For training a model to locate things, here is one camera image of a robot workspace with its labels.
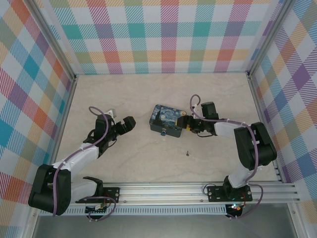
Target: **gray floor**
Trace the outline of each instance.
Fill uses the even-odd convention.
[[[94,223],[85,216],[39,217],[33,238],[294,238],[286,204],[263,204],[250,216],[110,216]]]

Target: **pastel tartan pattern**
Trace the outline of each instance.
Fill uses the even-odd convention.
[[[0,237],[21,235],[71,80],[22,0],[0,0]]]
[[[74,70],[100,74],[245,71],[272,0],[50,0],[58,22],[37,2]]]
[[[250,71],[250,68],[251,68],[251,66],[252,66],[253,63],[254,63],[254,60],[255,60],[256,57],[258,56],[259,50],[260,50],[261,47],[263,46],[263,43],[265,42],[265,40],[266,40],[266,38],[267,38],[267,35],[268,35],[268,33],[270,32],[270,30],[271,30],[271,28],[272,28],[272,26],[273,26],[273,23],[274,23],[274,21],[276,20],[276,18],[277,18],[277,16],[278,16],[278,14],[279,14],[279,12],[280,12],[280,10],[281,10],[281,8],[282,8],[284,2],[285,2],[285,0],[279,0],[279,1],[278,1],[278,4],[277,4],[277,6],[276,6],[276,8],[275,8],[275,10],[274,10],[274,12],[273,12],[273,14],[272,14],[272,16],[271,16],[269,22],[268,22],[268,24],[267,24],[267,26],[266,26],[266,28],[265,28],[263,34],[262,34],[262,36],[261,36],[261,38],[260,38],[260,40],[259,40],[259,42],[258,42],[258,45],[257,45],[255,51],[253,52],[253,55],[252,55],[252,57],[251,57],[251,60],[250,60],[250,62],[249,62],[249,64],[248,64],[247,68],[246,68],[246,71]]]
[[[317,1],[297,0],[254,83],[287,182],[317,232]]]

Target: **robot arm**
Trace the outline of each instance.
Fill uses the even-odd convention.
[[[204,118],[219,120],[213,102],[203,103],[201,108]],[[235,139],[240,164],[233,173],[225,178],[222,186],[227,200],[232,200],[233,197],[241,196],[241,193],[247,189],[248,178],[255,169],[255,150],[249,130],[242,125],[231,124],[226,121],[226,119],[222,119],[219,122],[210,122],[201,120],[194,115],[180,117],[177,120],[177,125],[189,129],[195,134],[207,131],[214,136],[226,136]],[[257,141],[259,154],[257,170],[260,170],[276,159],[277,152],[263,123],[257,122],[251,124],[250,127]]]
[[[79,182],[72,182],[74,177],[89,163],[99,158],[108,148],[109,142],[116,141],[119,135],[131,131],[135,126],[133,117],[126,117],[121,122],[115,123],[115,110],[111,109],[105,113],[109,122],[108,133],[105,138],[95,146],[83,149],[94,142],[98,141],[106,131],[106,121],[102,115],[96,119],[95,129],[92,130],[88,137],[80,146],[80,151],[71,157],[67,163],[65,159],[52,165],[41,165],[34,178],[34,183],[29,196],[29,205],[47,212],[53,212],[53,177],[55,171],[61,163],[64,166],[57,174],[57,215],[63,214],[68,205],[85,197],[103,196],[103,182],[92,177],[84,177]]]

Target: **metal extrusion frame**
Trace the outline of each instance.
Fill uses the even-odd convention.
[[[45,36],[48,44],[51,46],[52,50],[56,54],[59,62],[61,63],[62,67],[64,68],[65,72],[68,76],[74,81],[76,78],[76,74],[73,71],[72,67],[70,66],[63,50],[59,46],[57,39],[55,38],[52,30],[50,29],[49,25],[47,24],[45,18],[43,17],[39,7],[33,0],[24,0],[24,4],[29,9],[31,15],[33,16],[34,20],[38,24],[41,32]]]
[[[273,25],[272,25],[270,31],[268,32],[267,37],[266,37],[262,47],[260,48],[254,62],[253,62],[253,65],[251,66],[251,68],[249,70],[249,75],[252,76],[255,73],[255,71],[257,71],[259,66],[261,65],[267,51],[269,50],[272,42],[275,40],[275,37],[277,36],[279,30],[281,29],[286,17],[288,16],[288,13],[293,8],[295,2],[296,2],[296,0],[285,0],[284,1],[283,6],[282,6],[276,20],[273,22]]]
[[[248,73],[247,73],[247,79],[248,79],[250,90],[251,90],[251,93],[252,93],[252,96],[254,99],[254,103],[255,103],[257,111],[258,111],[260,121],[262,123],[264,123],[266,128],[268,128],[264,114],[263,114],[261,107],[260,107],[259,98],[258,98],[258,95],[256,93],[256,88],[253,84],[253,79]],[[283,170],[281,169],[282,167],[279,164],[279,160],[277,159],[277,160],[273,161],[273,165],[274,165],[275,173],[276,173],[278,179],[281,182],[286,181]],[[308,238],[309,235],[305,229],[305,223],[304,223],[304,219],[303,219],[302,214],[301,214],[301,209],[299,207],[299,203],[288,203],[288,209],[289,209],[289,212],[291,214],[291,218],[292,218],[297,236],[300,238]]]
[[[73,100],[73,97],[75,94],[76,86],[77,86],[77,81],[72,81],[71,85],[70,85],[68,100],[67,100],[67,103],[65,106],[65,111],[64,111],[61,123],[60,123],[59,130],[57,132],[56,142],[55,142],[55,145],[53,148],[53,152],[52,152],[51,160],[49,161],[49,164],[54,163],[54,161],[56,160],[57,152],[58,152],[58,149],[59,149],[59,146],[61,143],[61,138],[62,138],[64,129],[66,126],[66,121],[67,121],[67,117],[69,114],[70,106],[71,106],[71,103],[72,103],[72,100]],[[39,213],[40,213],[39,209],[30,207],[28,217],[26,217],[26,219],[25,219],[26,223],[25,223],[25,227],[23,230],[22,238],[32,237]]]
[[[120,200],[113,215],[226,215],[226,205],[234,202],[208,202],[203,188],[209,182],[125,182],[104,183],[104,187],[120,187]],[[262,203],[296,204],[300,202],[294,184],[274,182],[256,182],[264,189]],[[257,186],[251,187],[253,201],[256,204],[261,196]],[[99,204],[71,204],[62,216],[80,216],[85,213],[86,206]],[[52,214],[40,211],[38,216]]]

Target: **purple cable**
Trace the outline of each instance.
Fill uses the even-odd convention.
[[[90,222],[91,222],[91,221],[99,222],[99,221],[102,221],[102,220],[106,219],[107,217],[109,217],[109,216],[114,212],[114,210],[115,210],[115,208],[116,208],[116,206],[117,206],[117,203],[115,202],[115,200],[114,200],[112,197],[85,197],[84,199],[109,199],[109,200],[111,200],[111,202],[114,203],[114,207],[113,207],[112,211],[111,211],[109,214],[104,215],[104,216],[102,216],[102,217],[99,218],[99,219],[92,219],[92,218],[90,217],[90,214],[91,214],[92,212],[88,213],[88,218],[89,218],[89,221],[90,221]]]
[[[243,215],[240,216],[240,217],[234,217],[234,216],[228,214],[229,217],[236,218],[236,219],[238,219],[238,218],[239,218],[239,219],[240,219],[240,218],[244,218],[244,217],[250,215],[251,213],[253,213],[253,212],[258,208],[258,206],[259,206],[259,204],[261,203],[262,198],[263,198],[263,193],[264,193],[263,187],[262,187],[261,185],[259,185],[259,184],[253,184],[253,183],[250,183],[249,185],[250,185],[250,186],[258,186],[258,187],[261,189],[261,196],[260,196],[260,198],[259,198],[257,204],[254,206],[254,208],[253,208],[251,211],[247,212],[246,214],[243,214]]]
[[[234,120],[214,120],[214,119],[206,119],[206,118],[203,118],[201,116],[199,116],[195,111],[194,111],[194,108],[193,108],[193,98],[194,97],[198,97],[199,99],[199,102],[197,103],[197,105],[199,105],[201,99],[200,99],[200,96],[198,94],[194,94],[191,98],[190,98],[190,110],[192,111],[192,113],[198,117],[199,119],[201,120],[204,120],[204,121],[211,121],[211,122],[227,122],[227,123],[231,123],[231,124],[235,124],[235,125],[242,125],[244,127],[246,127],[250,134],[251,134],[251,137],[252,137],[252,140],[253,140],[253,145],[254,145],[254,152],[255,152],[255,165],[254,165],[254,170],[253,170],[253,173],[246,179],[246,181],[250,180],[251,178],[253,178],[253,176],[256,174],[257,172],[257,169],[258,169],[258,166],[259,166],[259,152],[258,152],[258,146],[257,146],[257,140],[256,140],[256,137],[254,136],[254,133],[252,131],[252,129],[249,127],[249,125],[245,124],[245,123],[241,123],[241,122],[238,122],[238,121],[234,121]]]
[[[89,149],[89,148],[95,146],[95,145],[98,144],[100,141],[102,141],[102,140],[105,138],[105,136],[107,135],[107,133],[108,133],[109,124],[108,124],[108,120],[107,120],[107,117],[105,116],[105,114],[104,114],[100,109],[98,109],[98,108],[96,108],[96,107],[90,106],[90,107],[88,107],[88,109],[89,109],[89,111],[90,111],[92,114],[94,114],[94,115],[96,115],[96,116],[98,116],[98,114],[94,113],[94,112],[92,111],[92,109],[97,110],[98,112],[101,113],[101,115],[103,115],[103,117],[104,117],[105,120],[106,120],[106,131],[105,131],[104,135],[103,135],[99,140],[97,140],[95,143],[93,143],[93,144],[91,144],[91,145],[89,145],[89,146],[86,146],[86,147],[83,148],[83,149],[79,149],[79,150],[75,151],[74,153],[72,153],[70,156],[68,156],[68,157],[64,160],[64,162],[61,163],[61,164],[59,165],[59,167],[57,168],[57,170],[55,171],[54,178],[53,178],[53,202],[54,202],[53,217],[56,215],[56,212],[57,212],[57,190],[56,190],[56,182],[57,182],[57,174],[58,174],[58,172],[59,172],[60,169],[64,166],[64,163],[66,163],[70,158],[72,158],[74,155],[78,154],[78,153],[81,152],[81,151],[87,150],[87,149]]]
[[[255,162],[255,166],[254,166],[253,173],[246,179],[246,181],[248,181],[249,179],[251,179],[251,178],[256,174],[257,169],[258,169],[258,166],[259,166],[259,152],[258,152],[257,140],[256,140],[256,137],[254,136],[254,133],[253,133],[252,129],[249,127],[249,125],[247,125],[247,124],[245,124],[245,123],[238,122],[238,121],[234,121],[234,120],[212,120],[212,119],[206,119],[206,118],[203,118],[203,117],[199,116],[199,115],[194,111],[194,108],[193,108],[193,98],[194,98],[194,97],[198,97],[198,99],[199,99],[199,102],[197,103],[197,105],[199,105],[199,103],[200,103],[200,101],[201,101],[200,96],[199,96],[198,94],[194,94],[194,95],[190,98],[190,110],[191,110],[192,113],[193,113],[196,117],[198,117],[199,119],[204,120],[204,121],[211,121],[211,122],[227,122],[227,123],[231,123],[231,124],[235,124],[235,125],[242,125],[242,126],[246,127],[246,128],[249,130],[249,132],[250,132],[250,134],[251,134],[251,137],[252,137],[252,140],[253,140],[254,152],[255,152],[255,161],[256,161],[256,162]],[[259,185],[259,184],[251,184],[251,183],[250,183],[249,185],[250,185],[250,186],[258,186],[258,187],[260,187],[260,189],[261,189],[261,196],[260,196],[259,201],[257,202],[257,204],[254,206],[254,208],[253,208],[251,211],[247,212],[246,214],[240,216],[239,218],[246,217],[246,216],[248,216],[249,214],[251,214],[252,212],[254,212],[254,210],[257,209],[257,207],[259,206],[259,204],[261,203],[262,198],[263,198],[263,193],[264,193],[264,191],[263,191],[263,188],[262,188],[261,185]]]

